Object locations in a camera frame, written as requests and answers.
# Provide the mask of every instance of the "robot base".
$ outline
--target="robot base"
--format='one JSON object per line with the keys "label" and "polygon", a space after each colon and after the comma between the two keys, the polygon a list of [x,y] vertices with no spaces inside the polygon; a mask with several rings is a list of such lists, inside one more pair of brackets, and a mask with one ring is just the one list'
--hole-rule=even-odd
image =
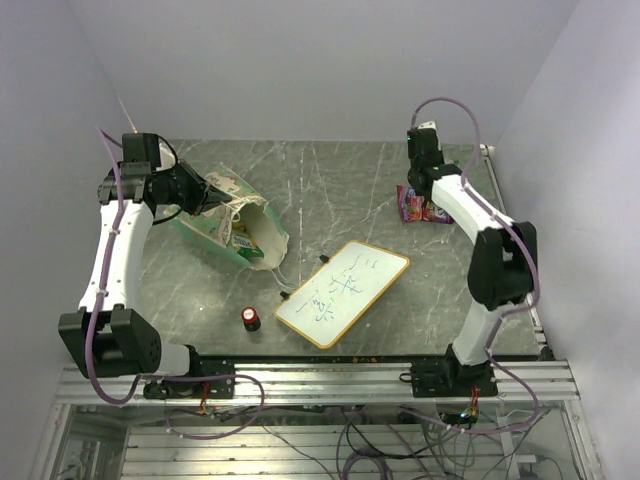
{"label": "robot base", "polygon": [[480,397],[498,394],[493,368],[489,362],[461,365],[451,345],[444,356],[426,357],[411,365],[411,373],[400,380],[411,383],[414,398],[471,396],[473,387]]}

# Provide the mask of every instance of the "white wall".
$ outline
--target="white wall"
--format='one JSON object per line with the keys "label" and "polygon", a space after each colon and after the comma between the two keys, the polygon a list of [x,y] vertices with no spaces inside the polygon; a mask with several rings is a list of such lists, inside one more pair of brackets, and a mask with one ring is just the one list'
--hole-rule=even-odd
{"label": "white wall", "polygon": [[542,321],[611,479],[640,426],[640,3],[582,0],[497,146],[507,208],[538,228]]}
{"label": "white wall", "polygon": [[57,333],[97,245],[108,160],[93,130],[128,124],[63,0],[0,3],[0,478],[24,479],[60,369]]}
{"label": "white wall", "polygon": [[[490,144],[577,4],[69,2],[133,120],[169,138],[402,140],[421,100],[450,95]],[[464,113],[431,115],[445,141],[472,140]]]}

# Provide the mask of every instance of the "whiteboard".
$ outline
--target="whiteboard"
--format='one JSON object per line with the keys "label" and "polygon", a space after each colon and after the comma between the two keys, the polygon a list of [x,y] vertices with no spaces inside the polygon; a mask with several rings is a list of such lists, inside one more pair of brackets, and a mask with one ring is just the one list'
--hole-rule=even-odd
{"label": "whiteboard", "polygon": [[317,347],[331,348],[408,266],[407,257],[349,242],[275,315]]}

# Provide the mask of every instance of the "wooden whiteboard frame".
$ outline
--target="wooden whiteboard frame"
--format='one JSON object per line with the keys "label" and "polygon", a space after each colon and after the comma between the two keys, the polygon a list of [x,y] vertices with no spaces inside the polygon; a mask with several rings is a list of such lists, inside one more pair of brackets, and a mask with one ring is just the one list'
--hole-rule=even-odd
{"label": "wooden whiteboard frame", "polygon": [[290,324],[288,321],[286,321],[284,318],[282,318],[280,315],[278,315],[278,310],[280,310],[280,308],[282,308],[282,306],[285,305],[286,302],[289,301],[289,299],[285,300],[283,303],[281,303],[280,305],[278,305],[278,307],[274,310],[273,314],[275,315],[275,317],[280,320],[282,323],[284,323],[285,325],[287,325],[289,328],[291,328],[292,330],[294,330],[296,333],[298,333],[300,336],[306,338],[307,340],[309,340],[311,343],[313,343],[316,347],[322,349],[322,350],[328,350],[331,347],[333,347],[336,343],[338,343],[338,340],[340,340],[343,335],[345,333],[347,333],[347,331],[353,326],[354,323],[356,323],[360,317],[362,315],[364,315],[364,313],[369,310],[369,308],[371,308],[371,305],[373,305],[376,300],[378,300],[378,298],[380,298],[382,296],[382,294],[384,292],[386,292],[388,290],[388,288],[393,285],[395,283],[395,281],[400,277],[400,275],[402,275],[404,273],[404,271],[409,268],[409,265],[411,264],[411,260],[409,259],[409,257],[406,257],[404,255],[400,255],[398,253],[395,252],[391,252],[389,250],[386,250],[384,248],[380,248],[380,247],[376,247],[375,245],[370,245],[366,242],[361,242],[359,240],[351,240],[349,242],[347,242],[344,246],[342,246],[340,248],[340,250],[338,250],[336,253],[334,253],[331,258],[329,259],[329,261],[325,264],[323,264],[316,272],[314,272],[313,275],[311,275],[309,278],[307,278],[304,282],[302,282],[302,284],[300,284],[300,286],[298,286],[298,288],[296,288],[293,292],[291,292],[291,294],[289,295],[290,297],[292,297],[293,295],[295,295],[298,290],[301,290],[302,287],[304,287],[307,282],[310,282],[311,280],[313,280],[313,278],[322,271],[323,268],[325,268],[327,265],[329,265],[331,263],[331,260],[333,260],[334,257],[336,257],[340,252],[342,252],[342,250],[344,250],[345,248],[347,248],[349,245],[351,245],[352,243],[359,243],[360,245],[365,245],[366,247],[369,248],[373,248],[375,250],[380,250],[381,252],[387,253],[389,255],[393,255],[394,257],[399,257],[402,258],[403,260],[406,260],[406,264],[404,267],[402,267],[402,269],[400,271],[398,271],[398,273],[396,273],[393,278],[391,278],[391,280],[389,280],[389,282],[384,286],[384,288],[382,290],[380,290],[378,292],[378,294],[373,297],[369,303],[367,303],[362,310],[360,310],[356,316],[353,317],[353,320],[351,320],[351,322],[349,322],[347,325],[345,325],[345,327],[342,329],[342,331],[340,331],[340,333],[333,339],[333,341],[327,345],[320,345],[318,344],[315,340],[313,340],[311,337],[309,337],[308,335],[306,335],[305,333],[301,332],[298,328],[296,328],[295,326],[293,326],[292,324]]}

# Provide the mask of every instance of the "metal frame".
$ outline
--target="metal frame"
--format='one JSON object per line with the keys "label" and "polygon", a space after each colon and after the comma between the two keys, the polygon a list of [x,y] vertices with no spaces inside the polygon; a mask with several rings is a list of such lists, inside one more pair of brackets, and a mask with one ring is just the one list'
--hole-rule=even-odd
{"label": "metal frame", "polygon": [[[578,400],[578,389],[566,361],[504,362],[504,367],[525,380],[542,402]],[[375,404],[435,404],[469,402],[468,397],[414,398],[411,385],[400,381],[400,375],[409,373],[410,363],[362,364],[234,364],[236,373],[249,375],[263,384],[269,405],[354,405]],[[497,397],[481,397],[480,403],[505,401],[529,402],[531,396],[524,387],[508,375],[496,370]],[[126,395],[133,377],[103,379],[101,384],[115,397]],[[147,400],[138,385],[129,405],[197,406],[199,399]],[[232,399],[215,400],[217,405],[256,405],[259,390],[251,381],[240,379],[235,385]],[[103,405],[91,384],[77,367],[64,369],[56,401],[64,404]]]}
{"label": "metal frame", "polygon": [[[504,209],[502,197],[495,180],[491,161],[483,151],[483,160],[496,187],[498,199]],[[547,346],[547,339],[540,320],[535,311],[531,312],[531,320],[538,345],[542,349]],[[467,404],[468,397],[452,398],[414,398],[411,385],[399,380],[401,373],[409,372],[411,359],[391,363],[381,361],[372,363],[260,363],[260,360],[234,361],[236,373],[250,375],[259,380],[266,391],[266,403],[280,406],[351,406],[351,405],[413,405],[428,406],[435,404]],[[535,391],[543,403],[555,403],[563,407],[563,420],[568,433],[572,452],[580,475],[584,480],[603,480],[602,467],[598,459],[595,445],[584,419],[580,404],[580,395],[573,379],[573,374],[566,361],[511,361],[501,362],[508,370],[525,380]],[[498,396],[481,397],[481,405],[494,405],[498,411],[505,403],[530,403],[530,395],[518,382],[496,370]],[[132,377],[103,379],[105,390],[116,397],[124,396],[132,382]],[[140,385],[130,402],[131,406],[140,408],[186,407],[198,406],[198,399],[181,400],[146,400],[142,396],[143,385]],[[234,396],[228,400],[214,400],[220,406],[247,406],[259,403],[257,387],[249,381],[240,380],[235,385]],[[51,479],[56,471],[61,447],[70,428],[70,421],[75,406],[89,409],[103,405],[93,392],[89,382],[80,374],[77,367],[64,369],[59,384],[55,403],[52,407],[49,424],[41,442],[40,452],[36,458],[33,478]],[[511,435],[501,436],[503,451],[510,453],[513,449]],[[514,465],[530,462],[527,455],[516,455]],[[307,475],[305,478],[321,478],[320,475]]]}

